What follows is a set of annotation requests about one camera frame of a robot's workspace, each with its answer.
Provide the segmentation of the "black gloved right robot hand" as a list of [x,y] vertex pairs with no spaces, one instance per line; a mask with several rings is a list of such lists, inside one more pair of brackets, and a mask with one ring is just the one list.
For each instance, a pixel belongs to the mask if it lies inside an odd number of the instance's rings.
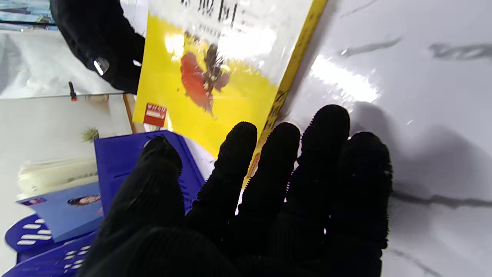
[[114,89],[137,94],[145,38],[119,0],[51,0],[50,11],[72,54]]

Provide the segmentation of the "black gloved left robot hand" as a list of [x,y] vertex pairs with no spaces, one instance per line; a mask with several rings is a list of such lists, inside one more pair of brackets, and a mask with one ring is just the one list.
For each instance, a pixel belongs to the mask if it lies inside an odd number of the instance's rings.
[[240,122],[185,213],[179,154],[144,147],[88,251],[79,277],[379,277],[388,247],[392,164],[348,111],[326,105],[303,134],[281,123],[241,189],[257,128]]

